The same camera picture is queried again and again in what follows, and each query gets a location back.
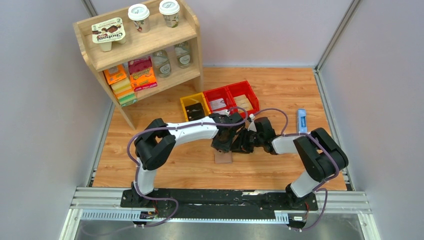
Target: wire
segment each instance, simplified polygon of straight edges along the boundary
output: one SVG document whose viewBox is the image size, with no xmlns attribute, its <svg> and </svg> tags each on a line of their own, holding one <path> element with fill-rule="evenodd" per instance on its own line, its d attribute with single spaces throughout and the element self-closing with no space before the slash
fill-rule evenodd
<svg viewBox="0 0 424 240">
<path fill-rule="evenodd" d="M 318 216 L 318 219 L 312 225 L 310 225 L 308 227 L 304 227 L 304 228 L 295 228 L 295 227 L 292 227 L 292 229 L 294 229 L 295 231 L 302 232 L 302 231 L 311 230 L 311 229 L 313 229 L 320 222 L 321 218 L 324 215 L 324 211 L 326 210 L 327 198 L 329 196 L 329 191 L 326 188 L 320 188 L 320 189 L 316 190 L 316 192 L 319 192 L 319 191 L 325 191 L 325 199 L 324 199 L 324 204 L 322 205 L 321 213 Z"/>
<path fill-rule="evenodd" d="M 285 125 L 282 128 L 282 130 L 281 130 L 281 135 L 284 136 L 284 131 L 286 130 L 287 126 L 289 125 L 289 116 L 283 110 L 278 109 L 278 108 L 275 108 L 275 107 L 270 107 L 270 108 L 265 108 L 265 109 L 262 109 L 262 110 L 260 110 L 258 112 L 255 112 L 255 113 L 253 113 L 253 115 L 256 116 L 256 115 L 258 115 L 258 114 L 260 114 L 262 112 L 269 111 L 269 110 L 278 111 L 278 112 L 280 112 L 280 113 L 282 113 L 284 115 L 284 117 L 285 117 Z"/>
<path fill-rule="evenodd" d="M 325 191 L 325 200 L 324 200 L 324 204 L 322 206 L 321 214 L 319 215 L 318 219 L 311 226 L 309 226 L 309 227 L 302 228 L 302 229 L 294 228 L 295 230 L 298 230 L 299 232 L 310 230 L 313 227 L 315 227 L 318 224 L 318 222 L 321 220 L 321 218 L 323 217 L 324 211 L 326 209 L 326 205 L 327 205 L 328 191 L 327 191 L 327 189 L 320 188 L 320 187 L 322 185 L 324 185 L 326 182 L 328 182 L 328 181 L 330 181 L 332 179 L 335 179 L 339 175 L 339 172 L 340 172 L 339 166 L 337 165 L 337 163 L 333 159 L 333 157 L 329 154 L 329 152 L 318 142 L 317 139 L 315 139 L 314 137 L 312 137 L 310 134 L 303 133 L 303 132 L 301 132 L 301 133 L 284 134 L 284 131 L 286 130 L 287 126 L 289 125 L 289 116 L 283 110 L 278 109 L 278 108 L 273 108 L 273 107 L 272 108 L 265 108 L 265 109 L 262 109 L 262 110 L 260 110 L 260 111 L 258 111 L 256 113 L 254 113 L 253 115 L 256 116 L 256 115 L 258 115 L 258 114 L 260 114 L 260 113 L 262 113 L 264 111 L 268 111 L 268 110 L 278 111 L 278 112 L 282 113 L 285 116 L 285 125 L 282 128 L 282 130 L 281 130 L 281 135 L 282 136 L 284 136 L 284 137 L 289 137 L 289 136 L 306 136 L 306 137 L 308 137 L 319 149 L 322 150 L 322 152 L 327 156 L 327 158 L 330 160 L 330 162 L 334 166 L 334 170 L 335 170 L 334 175 L 332 175 L 332 176 L 324 179 L 324 181 L 322 181 L 320 184 L 318 184 L 312 190 L 313 192 Z"/>
<path fill-rule="evenodd" d="M 334 170 L 335 173 L 333 176 L 330 176 L 328 178 L 326 178 L 324 181 L 322 181 L 320 184 L 318 184 L 313 191 L 316 191 L 317 189 L 319 189 L 322 185 L 324 185 L 326 182 L 337 178 L 337 176 L 339 175 L 340 169 L 339 166 L 337 166 L 336 161 L 334 160 L 334 158 L 329 154 L 329 152 L 320 144 L 320 142 L 318 142 L 318 140 L 316 140 L 313 136 L 311 136 L 310 134 L 304 133 L 304 132 L 300 132 L 300 133 L 289 133 L 284 135 L 285 137 L 290 137 L 290 136 L 306 136 L 308 137 L 319 149 L 322 150 L 322 152 L 327 156 L 327 158 L 330 160 L 330 162 L 332 163 L 332 165 L 334 166 Z"/>
<path fill-rule="evenodd" d="M 229 110 L 232 110 L 232 109 L 240 109 L 244 112 L 245 117 L 244 117 L 243 121 L 240 121 L 240 122 L 237 122 L 237 123 L 196 122 L 196 123 L 191 123 L 191 124 L 187 124 L 187 125 L 183 125 L 183 126 L 179 126 L 179 127 L 161 126 L 161 127 L 154 127 L 154 128 L 145 129 L 144 131 L 141 131 L 141 132 L 135 134 L 134 136 L 132 136 L 132 138 L 129 140 L 128 144 L 126 145 L 126 154 L 136 165 L 140 165 L 140 163 L 137 161 L 137 159 L 135 159 L 131 155 L 130 147 L 131 147 L 131 144 L 134 142 L 134 140 L 136 140 L 136 138 L 138 138 L 140 135 L 143 135 L 143 134 L 146 134 L 146 133 L 150 133 L 150 132 L 154 132 L 154 131 L 162 131 L 162 130 L 180 130 L 180 129 L 190 128 L 190 127 L 195 127 L 195 126 L 201 126 L 201 125 L 212 125 L 212 126 L 217 126 L 217 127 L 220 127 L 220 126 L 221 127 L 235 127 L 235 126 L 244 124 L 249 117 L 248 112 L 244 108 L 239 107 L 239 106 L 231 107 Z"/>
<path fill-rule="evenodd" d="M 107 233 L 100 233 L 100 234 L 92 234 L 92 233 L 86 232 L 86 231 L 84 230 L 84 227 L 85 227 L 85 226 L 82 226 L 82 227 L 80 227 L 80 228 L 79 228 L 79 230 L 80 230 L 83 234 L 88 235 L 88 236 L 90 236 L 90 237 L 103 237 L 103 236 L 107 236 L 107 235 L 117 234 L 117 233 L 119 233 L 119 232 L 121 232 L 121 231 L 124 231 L 124 230 L 127 230 L 127 229 L 133 229 L 135 226 L 134 226 L 134 225 L 124 226 L 124 227 L 121 227 L 121 228 L 119 228 L 119 229 L 116 229 L 115 231 L 111 231 L 111 232 L 107 232 Z"/>
<path fill-rule="evenodd" d="M 306 214 L 305 214 L 305 221 L 308 219 L 308 215 L 309 215 L 309 204 L 307 202 L 305 202 L 306 205 Z"/>
<path fill-rule="evenodd" d="M 152 201 L 173 201 L 175 202 L 175 209 L 174 211 L 167 216 L 164 220 L 156 222 L 154 224 L 149 224 L 149 225 L 137 225 L 138 227 L 144 227 L 144 228 L 150 228 L 150 227 L 155 227 L 155 226 L 159 226 L 162 225 L 164 223 L 166 223 L 170 218 L 172 218 L 175 213 L 178 210 L 179 207 L 179 203 L 176 199 L 171 198 L 171 197 L 150 197 L 150 196 L 146 196 L 144 195 L 140 189 L 139 189 L 139 172 L 140 172 L 140 168 L 142 166 L 141 162 L 139 162 L 137 159 L 135 159 L 130 152 L 130 146 L 131 144 L 134 142 L 134 140 L 136 138 L 138 138 L 139 136 L 141 136 L 142 134 L 145 133 L 149 133 L 149 132 L 153 132 L 153 131 L 162 131 L 162 130 L 180 130 L 180 129 L 185 129 L 185 128 L 189 128 L 189 127 L 195 127 L 195 126 L 201 126 L 201 125 L 212 125 L 212 126 L 224 126 L 224 127 L 234 127 L 234 126 L 238 126 L 238 125 L 242 125 L 245 123 L 245 121 L 248 119 L 248 112 L 239 106 L 236 107 L 231 107 L 229 110 L 232 109 L 240 109 L 244 112 L 245 117 L 243 119 L 243 121 L 237 122 L 237 123 L 215 123 L 215 122 L 196 122 L 196 123 L 191 123 L 191 124 L 187 124 L 187 125 L 183 125 L 180 127 L 168 127 L 168 126 L 164 126 L 164 127 L 154 127 L 154 128 L 149 128 L 146 129 L 144 131 L 141 131 L 137 134 L 135 134 L 128 142 L 128 145 L 126 146 L 126 154 L 128 155 L 128 157 L 137 165 L 136 170 L 135 170 L 135 179 L 134 179 L 134 188 L 135 191 L 137 192 L 138 195 L 140 195 L 142 198 L 148 199 L 148 200 L 152 200 Z"/>
</svg>

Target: snack box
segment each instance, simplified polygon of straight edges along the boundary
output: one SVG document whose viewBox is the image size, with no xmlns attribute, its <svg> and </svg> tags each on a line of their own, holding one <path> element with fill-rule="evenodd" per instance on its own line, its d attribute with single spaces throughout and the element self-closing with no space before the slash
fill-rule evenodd
<svg viewBox="0 0 424 240">
<path fill-rule="evenodd" d="M 128 70 L 129 81 L 134 92 L 154 88 L 158 85 L 150 56 L 129 61 Z"/>
</svg>

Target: cup lid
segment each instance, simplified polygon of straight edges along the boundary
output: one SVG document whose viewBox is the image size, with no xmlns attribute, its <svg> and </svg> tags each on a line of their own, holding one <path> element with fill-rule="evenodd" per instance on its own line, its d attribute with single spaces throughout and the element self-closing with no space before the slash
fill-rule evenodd
<svg viewBox="0 0 424 240">
<path fill-rule="evenodd" d="M 176 0 L 163 0 L 159 4 L 159 12 L 163 15 L 172 15 L 180 11 L 180 5 Z"/>
<path fill-rule="evenodd" d="M 128 8 L 128 17 L 134 21 L 146 19 L 150 15 L 149 9 L 144 4 L 134 4 Z"/>
</svg>

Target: wooden shelf board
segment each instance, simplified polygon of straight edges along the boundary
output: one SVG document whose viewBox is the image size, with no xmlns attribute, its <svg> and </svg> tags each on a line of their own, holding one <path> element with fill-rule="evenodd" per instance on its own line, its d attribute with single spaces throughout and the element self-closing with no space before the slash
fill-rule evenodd
<svg viewBox="0 0 424 240">
<path fill-rule="evenodd" d="M 85 50 L 94 68 L 100 72 L 197 36 L 183 16 L 180 16 L 175 28 L 166 26 L 160 13 L 149 16 L 149 20 L 150 31 L 147 33 L 138 32 L 132 21 L 124 20 L 126 43 L 113 42 L 112 50 L 107 52 L 101 51 L 99 45 L 93 43 L 91 34 L 84 36 L 88 45 Z"/>
<path fill-rule="evenodd" d="M 135 95 L 138 101 L 200 76 L 200 70 L 195 64 L 192 63 L 187 68 L 178 67 L 175 52 L 167 51 L 167 53 L 171 64 L 171 75 L 166 78 L 156 76 L 156 87 L 136 91 Z"/>
</svg>

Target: gray wall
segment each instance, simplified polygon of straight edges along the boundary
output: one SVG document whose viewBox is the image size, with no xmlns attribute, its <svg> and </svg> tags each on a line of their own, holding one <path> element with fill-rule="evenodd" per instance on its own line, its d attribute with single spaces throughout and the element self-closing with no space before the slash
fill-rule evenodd
<svg viewBox="0 0 424 240">
<path fill-rule="evenodd" d="M 0 239 L 58 239 L 93 165 L 111 102 L 72 23 L 79 0 L 3 1 L 0 22 Z"/>
<path fill-rule="evenodd" d="M 422 239 L 424 2 L 363 0 L 323 81 L 384 240 Z"/>
<path fill-rule="evenodd" d="M 91 0 L 99 14 L 143 2 Z M 351 0 L 186 0 L 205 65 L 312 66 Z"/>
</svg>

